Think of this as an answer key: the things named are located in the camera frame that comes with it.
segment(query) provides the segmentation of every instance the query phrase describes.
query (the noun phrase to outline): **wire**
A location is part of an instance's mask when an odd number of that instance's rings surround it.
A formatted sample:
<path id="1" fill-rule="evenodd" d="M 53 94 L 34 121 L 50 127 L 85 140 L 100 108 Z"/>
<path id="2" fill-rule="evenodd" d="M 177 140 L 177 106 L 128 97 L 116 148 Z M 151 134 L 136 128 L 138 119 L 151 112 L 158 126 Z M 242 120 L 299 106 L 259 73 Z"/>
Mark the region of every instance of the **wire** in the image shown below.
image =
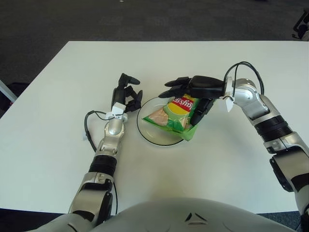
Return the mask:
<path id="1" fill-rule="evenodd" d="M 230 67 L 225 75 L 224 75 L 224 79 L 223 79 L 223 82 L 226 83 L 226 79 L 227 79 L 227 75 L 230 73 L 230 71 L 234 68 L 235 68 L 235 76 L 234 76 L 234 88 L 233 88 L 233 96 L 235 95 L 235 89 L 236 89 L 236 75 L 237 75 L 237 69 L 238 69 L 238 66 L 239 65 L 245 65 L 247 67 L 249 67 L 252 71 L 254 71 L 259 83 L 260 83 L 260 89 L 261 89 L 261 94 L 264 95 L 264 92 L 265 92 L 265 87 L 264 87 L 264 83 L 263 83 L 263 80 L 259 74 L 259 72 L 255 69 L 255 67 L 249 63 L 249 62 L 246 62 L 246 61 L 242 61 L 242 62 L 239 62 L 237 64 L 234 64 L 232 67 Z"/>
<path id="2" fill-rule="evenodd" d="M 115 185 L 115 181 L 114 181 L 114 189 L 115 189 L 115 195 L 116 195 L 116 213 L 115 215 L 118 213 L 118 194 L 117 194 L 117 189 L 116 189 L 116 185 Z"/>
<path id="3" fill-rule="evenodd" d="M 101 118 L 101 117 L 98 115 L 98 113 L 104 114 L 104 115 L 106 114 L 105 112 L 102 112 L 102 111 L 95 111 L 95 110 L 92 110 L 92 111 L 90 111 L 90 112 L 88 112 L 88 113 L 86 114 L 85 119 L 84 119 L 84 127 L 85 127 L 86 136 L 87 136 L 87 139 L 88 139 L 88 141 L 89 141 L 89 143 L 90 143 L 92 149 L 94 150 L 94 152 L 97 151 L 97 147 L 96 147 L 95 144 L 93 143 L 92 138 L 91 138 L 91 135 L 90 135 L 90 132 L 89 132 L 89 130 L 88 130 L 87 120 L 88 120 L 89 115 L 96 114 L 96 115 L 97 115 L 101 120 L 103 120 L 103 121 L 108 121 L 108 120 L 111 120 L 111 119 L 115 118 L 115 117 L 112 117 L 112 118 L 109 118 L 109 119 L 103 119 L 103 118 Z M 116 189 L 115 181 L 113 182 L 113 185 L 114 185 L 115 195 L 116 195 L 116 213 L 115 213 L 115 214 L 117 214 L 117 213 L 118 213 L 118 194 L 117 194 L 117 189 Z"/>

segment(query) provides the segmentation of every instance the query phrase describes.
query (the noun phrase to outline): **silver robot arm segment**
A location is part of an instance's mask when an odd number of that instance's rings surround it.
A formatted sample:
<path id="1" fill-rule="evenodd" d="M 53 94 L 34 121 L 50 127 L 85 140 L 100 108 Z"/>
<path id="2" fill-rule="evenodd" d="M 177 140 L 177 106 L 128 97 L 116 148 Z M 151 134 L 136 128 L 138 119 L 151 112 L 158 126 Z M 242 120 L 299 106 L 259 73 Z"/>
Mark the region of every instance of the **silver robot arm segment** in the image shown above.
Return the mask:
<path id="1" fill-rule="evenodd" d="M 254 83 L 248 79 L 235 82 L 234 104 L 240 106 L 248 120 L 264 140 L 274 173 L 282 187 L 295 193 L 302 217 L 309 213 L 309 148 L 292 131 L 279 111 Z"/>

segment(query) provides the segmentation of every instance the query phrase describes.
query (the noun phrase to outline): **red logo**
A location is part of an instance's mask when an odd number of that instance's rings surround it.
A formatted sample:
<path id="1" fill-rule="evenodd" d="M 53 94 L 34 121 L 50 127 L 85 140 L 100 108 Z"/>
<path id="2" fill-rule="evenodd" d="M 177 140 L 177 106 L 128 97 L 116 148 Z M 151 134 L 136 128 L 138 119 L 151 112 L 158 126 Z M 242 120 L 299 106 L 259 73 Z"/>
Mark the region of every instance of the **red logo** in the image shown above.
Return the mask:
<path id="1" fill-rule="evenodd" d="M 175 105 L 179 106 L 180 108 L 184 109 L 187 112 L 190 112 L 192 106 L 193 106 L 193 101 L 187 98 L 175 98 L 172 103 Z"/>

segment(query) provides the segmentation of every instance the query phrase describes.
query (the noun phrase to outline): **gray carpet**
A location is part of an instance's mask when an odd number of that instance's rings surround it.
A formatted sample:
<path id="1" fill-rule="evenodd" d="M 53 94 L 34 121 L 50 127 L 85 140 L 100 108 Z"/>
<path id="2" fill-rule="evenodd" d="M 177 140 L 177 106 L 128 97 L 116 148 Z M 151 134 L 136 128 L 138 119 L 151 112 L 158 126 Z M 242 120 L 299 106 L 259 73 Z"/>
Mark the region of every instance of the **gray carpet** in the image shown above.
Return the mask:
<path id="1" fill-rule="evenodd" d="M 0 79 L 30 83 L 70 40 L 292 40 L 306 5 L 308 0 L 2 0 Z M 55 216 L 0 210 L 0 231 L 33 229 Z M 293 229 L 299 222 L 297 212 L 263 216 Z"/>

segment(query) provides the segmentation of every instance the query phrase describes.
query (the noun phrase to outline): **green chip bag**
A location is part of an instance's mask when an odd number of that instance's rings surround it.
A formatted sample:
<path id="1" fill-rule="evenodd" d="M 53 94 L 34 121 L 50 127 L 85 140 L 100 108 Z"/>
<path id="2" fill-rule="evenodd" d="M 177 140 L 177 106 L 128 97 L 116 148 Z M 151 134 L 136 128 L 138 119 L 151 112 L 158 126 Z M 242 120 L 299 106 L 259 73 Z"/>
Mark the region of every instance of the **green chip bag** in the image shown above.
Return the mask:
<path id="1" fill-rule="evenodd" d="M 143 120 L 189 141 L 197 129 L 197 125 L 192 126 L 190 124 L 190 118 L 198 102 L 199 99 L 185 94 L 183 97 L 175 98 L 166 106 L 144 117 Z"/>

